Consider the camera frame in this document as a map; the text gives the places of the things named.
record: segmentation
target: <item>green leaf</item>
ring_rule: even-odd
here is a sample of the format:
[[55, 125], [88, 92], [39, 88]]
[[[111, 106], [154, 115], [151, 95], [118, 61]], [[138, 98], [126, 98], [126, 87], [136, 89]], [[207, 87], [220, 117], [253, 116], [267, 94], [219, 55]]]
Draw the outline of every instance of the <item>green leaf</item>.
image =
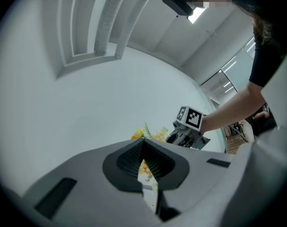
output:
[[144, 129], [144, 131], [146, 132], [146, 137], [147, 137], [147, 139], [150, 139], [151, 138], [151, 133], [149, 132], [149, 130], [148, 130], [148, 125], [147, 125], [147, 123], [146, 122], [144, 122], [144, 127], [143, 127], [143, 129]]

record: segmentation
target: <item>black sleeve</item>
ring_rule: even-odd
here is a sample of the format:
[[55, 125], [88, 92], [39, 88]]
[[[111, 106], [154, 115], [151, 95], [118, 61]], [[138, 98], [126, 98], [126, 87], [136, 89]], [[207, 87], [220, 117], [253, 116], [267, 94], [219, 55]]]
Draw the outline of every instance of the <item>black sleeve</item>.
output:
[[249, 81], [264, 87], [282, 62], [277, 49], [268, 42], [262, 43], [262, 38], [255, 31], [255, 57]]

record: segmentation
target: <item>forearm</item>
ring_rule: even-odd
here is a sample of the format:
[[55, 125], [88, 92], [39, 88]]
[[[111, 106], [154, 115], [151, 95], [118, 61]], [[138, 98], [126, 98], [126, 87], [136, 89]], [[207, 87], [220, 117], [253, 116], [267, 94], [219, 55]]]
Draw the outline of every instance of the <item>forearm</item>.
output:
[[219, 129], [243, 120], [256, 112], [264, 103], [261, 90], [251, 90], [251, 87], [246, 87], [221, 108], [206, 115], [202, 120], [201, 132]]

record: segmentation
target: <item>white pipe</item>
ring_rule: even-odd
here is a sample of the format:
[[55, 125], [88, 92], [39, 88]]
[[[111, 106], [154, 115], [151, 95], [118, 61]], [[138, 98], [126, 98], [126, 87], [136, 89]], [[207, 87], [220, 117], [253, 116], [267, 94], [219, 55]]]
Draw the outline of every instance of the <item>white pipe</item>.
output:
[[135, 27], [135, 24], [143, 11], [144, 7], [146, 6], [148, 0], [137, 0], [134, 8], [132, 9], [127, 21], [125, 22], [122, 32], [120, 34], [116, 52], [115, 52], [115, 58], [121, 59], [124, 53], [124, 50], [126, 48], [126, 45], [130, 39], [130, 35]]
[[95, 55], [105, 56], [111, 30], [123, 0], [106, 0], [102, 10], [94, 45]]

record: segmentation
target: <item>vr headset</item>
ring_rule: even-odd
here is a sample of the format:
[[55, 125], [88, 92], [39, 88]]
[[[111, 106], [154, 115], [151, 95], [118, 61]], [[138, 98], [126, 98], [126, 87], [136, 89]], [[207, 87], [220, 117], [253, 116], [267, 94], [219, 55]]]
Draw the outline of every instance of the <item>vr headset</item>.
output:
[[162, 0], [167, 6], [174, 10], [178, 15], [191, 16], [195, 8], [202, 8], [203, 1], [192, 0]]

